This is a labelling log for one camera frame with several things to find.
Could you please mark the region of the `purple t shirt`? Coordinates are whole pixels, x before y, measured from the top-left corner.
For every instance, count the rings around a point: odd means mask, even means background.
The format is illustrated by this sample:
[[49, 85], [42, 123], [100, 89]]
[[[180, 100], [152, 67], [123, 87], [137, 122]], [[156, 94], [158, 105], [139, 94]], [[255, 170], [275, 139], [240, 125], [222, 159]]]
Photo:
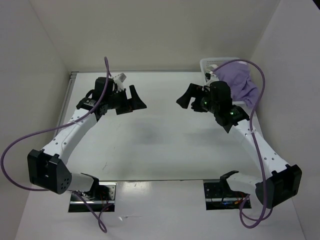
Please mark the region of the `purple t shirt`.
[[259, 97], [258, 87], [253, 83], [250, 68], [243, 61], [234, 61], [215, 71], [220, 81], [230, 87], [234, 102], [244, 102], [252, 109]]

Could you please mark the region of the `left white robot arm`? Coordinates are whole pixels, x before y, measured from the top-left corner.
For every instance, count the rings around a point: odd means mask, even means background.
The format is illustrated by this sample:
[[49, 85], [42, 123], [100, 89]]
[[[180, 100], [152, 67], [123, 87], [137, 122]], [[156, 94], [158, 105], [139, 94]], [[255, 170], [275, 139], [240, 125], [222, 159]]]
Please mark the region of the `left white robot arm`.
[[115, 110], [117, 115], [145, 109], [134, 85], [129, 86], [128, 98], [123, 82], [124, 73], [112, 78], [99, 77], [94, 89], [90, 90], [76, 105], [76, 109], [63, 128], [41, 150], [31, 150], [27, 156], [29, 180], [33, 185], [56, 194], [77, 191], [87, 199], [94, 200], [106, 189], [99, 185], [99, 179], [87, 173], [71, 173], [68, 160], [85, 136], [107, 111]]

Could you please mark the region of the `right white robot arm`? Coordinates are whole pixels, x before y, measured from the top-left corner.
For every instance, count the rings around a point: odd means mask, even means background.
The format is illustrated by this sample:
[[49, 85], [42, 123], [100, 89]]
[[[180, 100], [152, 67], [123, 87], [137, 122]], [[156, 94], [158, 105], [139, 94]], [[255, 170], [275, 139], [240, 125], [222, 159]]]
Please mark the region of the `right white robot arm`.
[[281, 158], [260, 135], [246, 111], [233, 103], [231, 89], [223, 81], [210, 85], [191, 83], [176, 100], [183, 109], [211, 113], [215, 121], [232, 135], [261, 170], [261, 177], [232, 170], [220, 177], [219, 191], [225, 197], [235, 192], [256, 195], [267, 209], [272, 209], [294, 197], [299, 190], [302, 170]]

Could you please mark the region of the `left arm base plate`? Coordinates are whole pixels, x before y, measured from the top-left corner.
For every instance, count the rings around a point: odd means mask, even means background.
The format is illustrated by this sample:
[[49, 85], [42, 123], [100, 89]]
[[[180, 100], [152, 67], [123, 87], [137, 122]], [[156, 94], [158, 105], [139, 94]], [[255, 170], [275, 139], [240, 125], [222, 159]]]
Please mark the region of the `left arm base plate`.
[[100, 183], [98, 192], [94, 195], [89, 192], [79, 192], [78, 195], [72, 193], [70, 196], [68, 212], [69, 213], [88, 213], [90, 210], [87, 208], [85, 202], [95, 212], [114, 212], [115, 211], [115, 198], [116, 198], [116, 183]]

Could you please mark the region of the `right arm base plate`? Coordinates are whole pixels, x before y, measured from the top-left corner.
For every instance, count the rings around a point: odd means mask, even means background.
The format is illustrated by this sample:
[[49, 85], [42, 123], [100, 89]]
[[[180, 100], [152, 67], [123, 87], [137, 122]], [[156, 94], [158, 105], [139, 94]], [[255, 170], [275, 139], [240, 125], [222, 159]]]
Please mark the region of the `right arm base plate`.
[[218, 179], [203, 182], [205, 206], [207, 211], [238, 210], [246, 193], [236, 191], [224, 193]]

